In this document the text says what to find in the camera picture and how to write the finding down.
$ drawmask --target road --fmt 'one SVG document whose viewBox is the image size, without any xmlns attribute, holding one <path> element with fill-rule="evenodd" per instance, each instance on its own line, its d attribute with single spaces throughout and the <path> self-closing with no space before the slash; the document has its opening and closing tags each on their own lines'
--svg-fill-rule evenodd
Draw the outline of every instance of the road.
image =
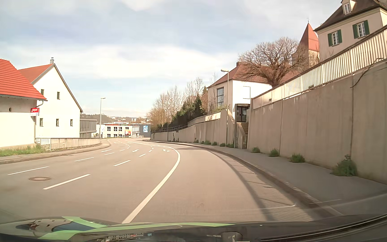
<svg viewBox="0 0 387 242">
<path fill-rule="evenodd" d="M 315 219 L 271 182 L 221 154 L 141 139 L 0 165 L 0 223 L 78 216 L 116 223 Z"/>
</svg>

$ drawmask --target lamp post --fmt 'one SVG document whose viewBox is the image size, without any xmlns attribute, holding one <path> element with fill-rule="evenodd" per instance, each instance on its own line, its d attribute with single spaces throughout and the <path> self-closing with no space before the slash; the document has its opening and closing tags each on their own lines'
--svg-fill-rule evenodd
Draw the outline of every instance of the lamp post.
<svg viewBox="0 0 387 242">
<path fill-rule="evenodd" d="M 101 135 L 101 107 L 102 107 L 102 100 L 105 99 L 105 97 L 101 97 L 101 100 L 99 102 L 99 136 L 100 138 L 102 138 L 102 135 Z"/>
<path fill-rule="evenodd" d="M 228 96 L 229 96 L 229 71 L 226 70 L 221 70 L 221 72 L 226 72 L 228 73 L 228 81 L 226 82 L 226 145 L 228 145 Z"/>
</svg>

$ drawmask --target red tiled roof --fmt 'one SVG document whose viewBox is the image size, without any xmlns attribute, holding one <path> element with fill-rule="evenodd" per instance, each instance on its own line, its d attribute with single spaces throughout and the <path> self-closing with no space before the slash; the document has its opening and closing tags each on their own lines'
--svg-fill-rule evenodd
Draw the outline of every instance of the red tiled roof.
<svg viewBox="0 0 387 242">
<path fill-rule="evenodd" d="M 29 67 L 20 69 L 20 73 L 32 83 L 38 76 L 40 76 L 45 70 L 47 70 L 52 64 L 40 65 L 35 67 Z"/>
<path fill-rule="evenodd" d="M 283 82 L 293 78 L 294 76 L 296 76 L 298 74 L 299 73 L 297 73 L 297 72 L 290 72 L 290 73 L 286 74 L 282 78 L 282 80 L 280 80 L 280 83 L 283 83 Z M 240 81 L 250 81 L 250 82 L 260 82 L 260 83 L 266 82 L 266 79 L 262 78 L 260 76 L 255 76 L 255 77 L 250 78 L 250 79 L 243 78 L 242 76 L 243 76 L 243 63 L 237 62 L 237 66 L 234 69 L 229 71 L 229 80 L 240 80 Z M 227 74 L 223 75 L 223 77 L 221 77 L 219 80 L 217 80 L 215 83 L 213 83 L 212 85 L 210 85 L 207 88 L 224 83 L 225 81 L 228 81 Z"/>
<path fill-rule="evenodd" d="M 308 47 L 309 50 L 319 51 L 319 39 L 310 24 L 307 24 L 307 27 L 305 28 L 300 45 Z"/>
<path fill-rule="evenodd" d="M 8 60 L 0 59 L 0 95 L 46 100 Z"/>
</svg>

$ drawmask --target solid white line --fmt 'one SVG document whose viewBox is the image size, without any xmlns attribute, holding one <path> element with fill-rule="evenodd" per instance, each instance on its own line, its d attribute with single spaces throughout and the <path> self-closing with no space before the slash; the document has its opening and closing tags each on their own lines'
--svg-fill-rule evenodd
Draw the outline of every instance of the solid white line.
<svg viewBox="0 0 387 242">
<path fill-rule="evenodd" d="M 92 158 L 93 158 L 93 157 L 86 158 L 86 159 L 81 159 L 81 160 L 76 160 L 75 162 L 84 161 L 84 160 L 89 160 L 89 159 L 92 159 Z"/>
<path fill-rule="evenodd" d="M 171 174 L 175 171 L 175 168 L 177 168 L 178 164 L 180 163 L 180 153 L 175 150 L 174 148 L 168 147 L 169 149 L 173 149 L 177 152 L 178 158 L 175 165 L 172 167 L 172 169 L 169 171 L 169 173 L 164 177 L 164 179 L 153 189 L 153 191 L 146 197 L 144 200 L 134 209 L 134 211 L 129 214 L 126 219 L 122 223 L 131 223 L 131 221 L 137 216 L 139 212 L 147 205 L 147 203 L 153 198 L 153 196 L 159 191 L 159 189 L 165 184 L 165 182 L 168 180 L 168 178 L 171 176 Z"/>
<path fill-rule="evenodd" d="M 55 186 L 60 186 L 60 185 L 63 185 L 63 184 L 65 184 L 65 183 L 69 183 L 69 182 L 72 182 L 72 181 L 75 181 L 75 180 L 77 180 L 77 179 L 80 179 L 80 178 L 83 178 L 83 177 L 87 177 L 87 176 L 90 176 L 90 174 L 86 174 L 86 175 L 83 175 L 83 176 L 81 176 L 81 177 L 77 177 L 77 178 L 74 178 L 74 179 L 71 179 L 71 180 L 68 180 L 68 181 L 65 181 L 65 182 L 61 182 L 61 183 L 58 183 L 58 184 L 56 184 L 56 185 L 48 186 L 48 187 L 46 187 L 46 188 L 43 188 L 43 190 L 47 190 L 47 189 L 53 188 L 53 187 L 55 187 Z"/>
<path fill-rule="evenodd" d="M 41 167 L 41 168 L 35 168 L 35 169 L 27 170 L 27 171 L 33 171 L 33 170 L 38 170 L 38 169 L 43 169 L 43 168 L 48 168 L 48 166 Z M 22 172 L 27 172 L 27 171 L 19 171 L 19 172 L 7 174 L 7 175 L 14 175 L 14 174 L 17 174 L 17 173 L 22 173 Z"/>
<path fill-rule="evenodd" d="M 116 165 L 114 165 L 114 166 L 118 166 L 118 165 L 124 164 L 124 163 L 126 163 L 126 162 L 122 162 L 122 163 L 116 164 Z"/>
</svg>

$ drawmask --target white railing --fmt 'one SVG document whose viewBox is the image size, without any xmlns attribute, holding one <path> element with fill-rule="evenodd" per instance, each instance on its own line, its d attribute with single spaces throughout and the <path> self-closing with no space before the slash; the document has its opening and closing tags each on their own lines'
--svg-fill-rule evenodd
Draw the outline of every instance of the white railing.
<svg viewBox="0 0 387 242">
<path fill-rule="evenodd" d="M 100 138 L 35 138 L 35 143 L 45 150 L 69 149 L 101 143 Z"/>
<path fill-rule="evenodd" d="M 253 109 L 300 94 L 387 59 L 387 25 L 287 82 L 253 98 Z"/>
</svg>

